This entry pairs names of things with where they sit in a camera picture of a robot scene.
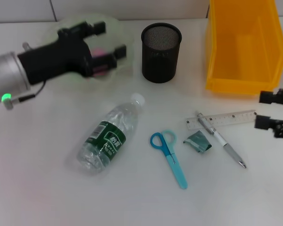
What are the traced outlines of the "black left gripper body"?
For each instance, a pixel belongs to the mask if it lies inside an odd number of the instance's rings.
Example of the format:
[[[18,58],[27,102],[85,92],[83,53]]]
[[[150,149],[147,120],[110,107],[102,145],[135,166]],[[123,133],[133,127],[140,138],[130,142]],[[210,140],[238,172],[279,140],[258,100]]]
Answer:
[[[58,30],[58,39],[18,54],[31,85],[68,72],[91,77],[92,56],[84,38],[94,35],[92,26],[74,26]]]

